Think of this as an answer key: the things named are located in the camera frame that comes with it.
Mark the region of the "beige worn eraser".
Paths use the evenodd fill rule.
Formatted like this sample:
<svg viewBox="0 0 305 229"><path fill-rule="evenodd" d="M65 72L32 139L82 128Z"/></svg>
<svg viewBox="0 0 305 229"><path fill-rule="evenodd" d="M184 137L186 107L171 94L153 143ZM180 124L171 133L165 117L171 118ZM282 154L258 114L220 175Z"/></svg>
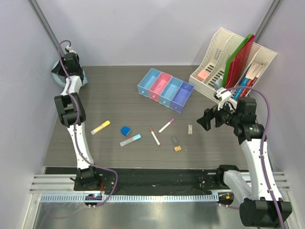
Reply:
<svg viewBox="0 0 305 229"><path fill-rule="evenodd" d="M189 135L193 134L193 126L192 125L188 125L188 134Z"/></svg>

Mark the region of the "magenta capped white pen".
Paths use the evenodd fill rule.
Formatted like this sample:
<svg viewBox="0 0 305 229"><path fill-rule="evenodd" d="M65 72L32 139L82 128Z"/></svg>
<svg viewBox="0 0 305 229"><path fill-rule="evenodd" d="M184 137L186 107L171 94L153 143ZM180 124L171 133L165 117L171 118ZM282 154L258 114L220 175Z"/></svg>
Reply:
<svg viewBox="0 0 305 229"><path fill-rule="evenodd" d="M162 131L164 131L173 121L174 121L174 119L172 118L169 122L167 122L167 123L158 131L158 133L160 134Z"/></svg>

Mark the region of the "grey eraser sleeve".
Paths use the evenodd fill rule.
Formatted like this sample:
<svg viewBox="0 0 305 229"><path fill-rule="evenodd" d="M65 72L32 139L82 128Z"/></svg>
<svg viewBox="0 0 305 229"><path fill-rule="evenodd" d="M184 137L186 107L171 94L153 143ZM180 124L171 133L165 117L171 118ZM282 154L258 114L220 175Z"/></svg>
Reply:
<svg viewBox="0 0 305 229"><path fill-rule="evenodd" d="M178 144L179 143L175 136L172 136L171 139L172 139L174 144Z"/></svg>

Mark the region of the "small yellow eraser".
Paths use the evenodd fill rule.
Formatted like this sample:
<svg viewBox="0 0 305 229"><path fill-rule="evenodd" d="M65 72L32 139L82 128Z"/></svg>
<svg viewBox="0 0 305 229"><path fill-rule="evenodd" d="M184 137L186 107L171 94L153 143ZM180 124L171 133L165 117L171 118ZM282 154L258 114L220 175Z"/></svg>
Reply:
<svg viewBox="0 0 305 229"><path fill-rule="evenodd" d="M175 150L175 152L178 152L178 151L180 151L182 148L180 147L180 146L176 146L175 148L174 148L174 150Z"/></svg>

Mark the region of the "brown capped white pen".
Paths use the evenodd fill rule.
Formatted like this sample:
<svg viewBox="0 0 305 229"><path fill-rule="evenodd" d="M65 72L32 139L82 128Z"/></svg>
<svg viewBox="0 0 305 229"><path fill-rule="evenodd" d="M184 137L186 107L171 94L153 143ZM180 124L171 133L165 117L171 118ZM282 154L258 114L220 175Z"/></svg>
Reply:
<svg viewBox="0 0 305 229"><path fill-rule="evenodd" d="M155 135L153 129L152 129L150 126L149 126L149 131L151 132L151 134L152 134L152 136L153 136L155 142L157 143L157 145L158 145L158 146L161 146L161 143L159 142L157 136Z"/></svg>

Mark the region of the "blue capped white marker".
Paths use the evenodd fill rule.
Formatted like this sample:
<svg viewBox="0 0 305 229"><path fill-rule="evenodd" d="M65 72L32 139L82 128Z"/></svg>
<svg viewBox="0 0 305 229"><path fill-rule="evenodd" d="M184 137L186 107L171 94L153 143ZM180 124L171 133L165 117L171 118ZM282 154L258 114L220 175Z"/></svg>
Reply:
<svg viewBox="0 0 305 229"><path fill-rule="evenodd" d="M132 142L134 142L134 141L136 141L136 140L139 140L139 139L141 139L141 135L140 135L140 134L137 134L137 135L135 135L135 136L133 136L133 137L131 137L131 138L128 138L128 139L126 139L126 140L120 142L120 146L123 147L123 146L125 146L125 145L127 145L127 144L130 144L130 143L132 143Z"/></svg>

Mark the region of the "blue pencil sharpener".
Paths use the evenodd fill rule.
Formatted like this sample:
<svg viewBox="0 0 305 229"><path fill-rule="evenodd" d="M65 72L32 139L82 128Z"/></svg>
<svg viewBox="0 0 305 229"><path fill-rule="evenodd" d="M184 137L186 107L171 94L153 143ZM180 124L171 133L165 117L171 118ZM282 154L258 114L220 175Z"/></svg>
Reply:
<svg viewBox="0 0 305 229"><path fill-rule="evenodd" d="M121 128L121 133L122 133L124 136L128 136L129 133L130 133L131 131L132 131L132 130L131 130L129 127L127 127L127 126L123 126L123 127Z"/></svg>

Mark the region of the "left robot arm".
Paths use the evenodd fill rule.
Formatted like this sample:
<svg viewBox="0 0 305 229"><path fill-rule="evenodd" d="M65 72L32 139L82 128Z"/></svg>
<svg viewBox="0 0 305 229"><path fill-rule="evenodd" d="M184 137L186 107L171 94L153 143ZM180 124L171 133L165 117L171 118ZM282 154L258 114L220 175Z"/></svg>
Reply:
<svg viewBox="0 0 305 229"><path fill-rule="evenodd" d="M86 114L79 98L79 90L85 77L78 54L67 51L51 72L65 78L63 92L54 97L54 102L59 120L70 134L76 155L76 178L72 181L78 189L97 190L102 179L94 167L95 163L85 134Z"/></svg>

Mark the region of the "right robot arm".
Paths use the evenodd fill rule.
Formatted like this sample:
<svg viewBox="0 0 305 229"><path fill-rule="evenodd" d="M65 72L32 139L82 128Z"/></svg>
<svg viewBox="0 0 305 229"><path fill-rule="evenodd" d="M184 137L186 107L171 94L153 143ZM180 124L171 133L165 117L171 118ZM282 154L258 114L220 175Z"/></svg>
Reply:
<svg viewBox="0 0 305 229"><path fill-rule="evenodd" d="M206 131L223 124L233 127L238 138L250 175L250 183L243 178L237 166L220 165L215 176L216 185L229 187L239 202L241 222L246 227L280 228L292 213L290 202L283 201L279 192L267 152L264 126L256 121L256 100L242 97L231 111L228 105L222 108L207 108L197 120Z"/></svg>

